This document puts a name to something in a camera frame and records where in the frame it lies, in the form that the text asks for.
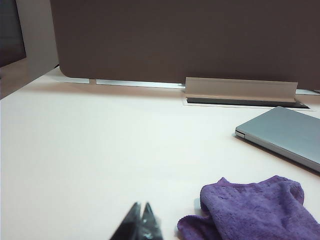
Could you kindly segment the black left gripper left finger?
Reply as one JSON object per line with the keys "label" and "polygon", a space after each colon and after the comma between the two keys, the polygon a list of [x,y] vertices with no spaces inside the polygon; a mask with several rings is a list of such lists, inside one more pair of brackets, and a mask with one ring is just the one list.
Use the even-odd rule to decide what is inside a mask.
{"label": "black left gripper left finger", "polygon": [[141,204],[135,202],[110,240],[137,240],[141,221]]}

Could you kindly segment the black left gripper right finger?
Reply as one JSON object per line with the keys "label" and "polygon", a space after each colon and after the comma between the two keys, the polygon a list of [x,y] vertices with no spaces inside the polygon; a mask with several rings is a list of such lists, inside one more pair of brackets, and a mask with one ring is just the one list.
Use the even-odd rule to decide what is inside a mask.
{"label": "black left gripper right finger", "polygon": [[145,204],[138,230],[139,240],[163,240],[160,226],[149,202]]}

